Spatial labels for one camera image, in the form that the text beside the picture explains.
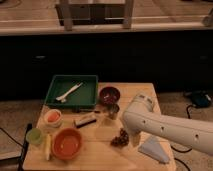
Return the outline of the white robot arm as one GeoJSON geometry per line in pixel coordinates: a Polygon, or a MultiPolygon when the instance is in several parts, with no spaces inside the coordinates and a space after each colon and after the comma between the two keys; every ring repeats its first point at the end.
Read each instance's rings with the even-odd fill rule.
{"type": "Polygon", "coordinates": [[[154,101],[137,94],[121,115],[129,135],[147,132],[213,156],[213,122],[157,114],[154,101]]]}

